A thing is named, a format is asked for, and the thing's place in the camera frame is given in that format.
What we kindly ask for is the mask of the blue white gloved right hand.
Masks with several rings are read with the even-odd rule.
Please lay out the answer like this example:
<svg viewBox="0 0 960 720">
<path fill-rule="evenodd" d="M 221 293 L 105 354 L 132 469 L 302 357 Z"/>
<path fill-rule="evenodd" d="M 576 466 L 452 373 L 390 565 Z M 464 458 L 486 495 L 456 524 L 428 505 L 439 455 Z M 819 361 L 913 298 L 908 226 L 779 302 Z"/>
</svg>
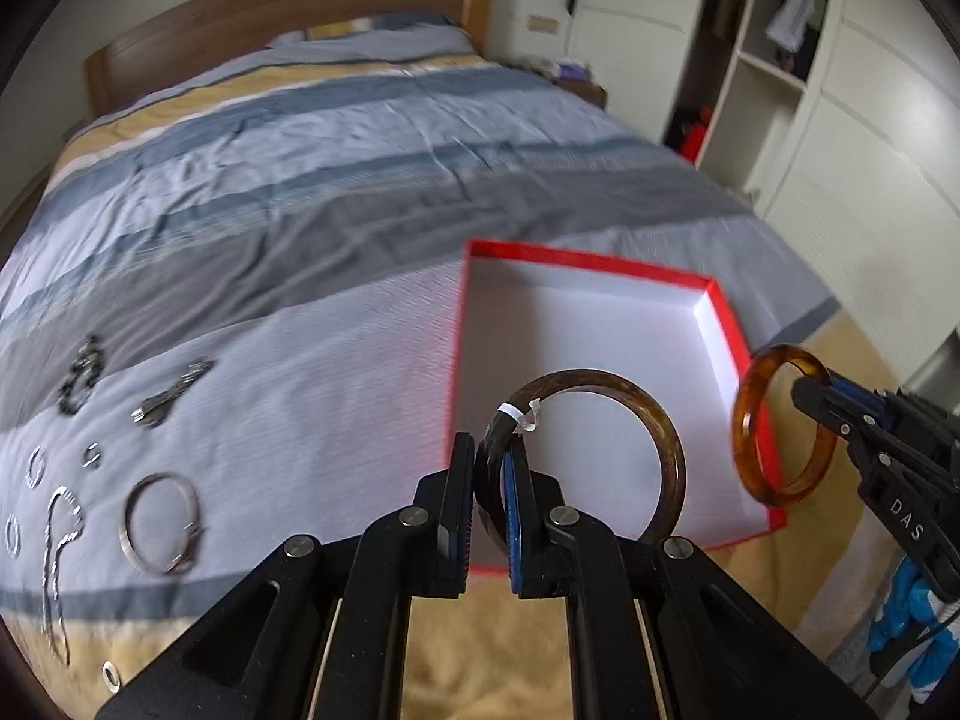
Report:
<svg viewBox="0 0 960 720">
<path fill-rule="evenodd" d="M 903 557 L 867 634 L 875 678 L 904 674 L 924 704 L 958 653 L 958 601 L 940 600 L 916 562 Z"/>
</svg>

